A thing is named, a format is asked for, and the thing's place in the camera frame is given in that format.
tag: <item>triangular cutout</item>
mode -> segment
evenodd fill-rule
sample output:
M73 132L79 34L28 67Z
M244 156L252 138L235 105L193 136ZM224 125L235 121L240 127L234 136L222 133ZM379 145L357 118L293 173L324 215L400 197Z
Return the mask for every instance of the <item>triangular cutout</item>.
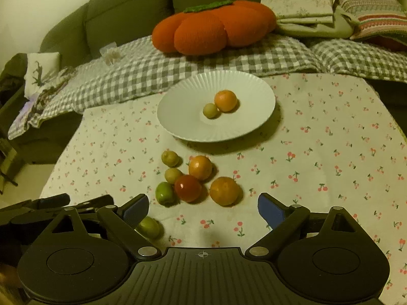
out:
M66 233L66 232L73 232L73 231L74 231L74 226L72 224L71 217L65 216L52 232L53 233Z
M343 214L337 214L335 216L335 220L332 225L332 229L334 231L340 231L340 232L348 232L348 233L355 232L355 230L352 228L352 226L349 224L349 222L346 220L346 218Z

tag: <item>floor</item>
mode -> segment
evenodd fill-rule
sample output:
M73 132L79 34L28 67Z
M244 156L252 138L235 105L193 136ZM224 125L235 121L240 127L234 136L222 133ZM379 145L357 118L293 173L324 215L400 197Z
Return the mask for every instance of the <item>floor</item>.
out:
M5 184L3 195L0 195L0 208L27 199L38 199L53 168L52 164L24 165L14 178L18 187L8 182Z

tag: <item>metal screw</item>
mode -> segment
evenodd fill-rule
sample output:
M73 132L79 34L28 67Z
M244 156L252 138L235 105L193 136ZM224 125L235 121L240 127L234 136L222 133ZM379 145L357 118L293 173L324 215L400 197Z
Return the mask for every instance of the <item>metal screw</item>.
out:
M256 257L266 256L269 251L263 246L254 246L249 250L250 254Z
M152 246L143 246L138 250L138 254L143 257L150 257L157 254L157 249L153 248Z

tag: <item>plate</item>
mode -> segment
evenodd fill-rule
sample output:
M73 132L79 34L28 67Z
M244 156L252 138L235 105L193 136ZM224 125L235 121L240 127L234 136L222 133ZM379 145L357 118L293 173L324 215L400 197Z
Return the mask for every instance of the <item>plate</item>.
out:
M202 113L220 90L233 91L240 106L235 112L208 119ZM181 80L163 96L157 108L161 126L175 137L193 142L219 142L243 136L263 125L273 113L270 85L240 71L211 71Z

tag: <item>dark green sofa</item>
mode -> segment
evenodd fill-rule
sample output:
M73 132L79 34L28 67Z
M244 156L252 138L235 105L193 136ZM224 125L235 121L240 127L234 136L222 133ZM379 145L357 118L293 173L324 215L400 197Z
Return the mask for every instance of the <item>dark green sofa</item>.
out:
M186 7L221 0L90 0L56 24L42 41L40 52L61 53L61 67L98 58L99 49L151 34L162 19ZM26 99L20 89L0 109L0 131L8 129ZM81 122L81 116L67 113L30 128L11 141L27 163L55 163Z

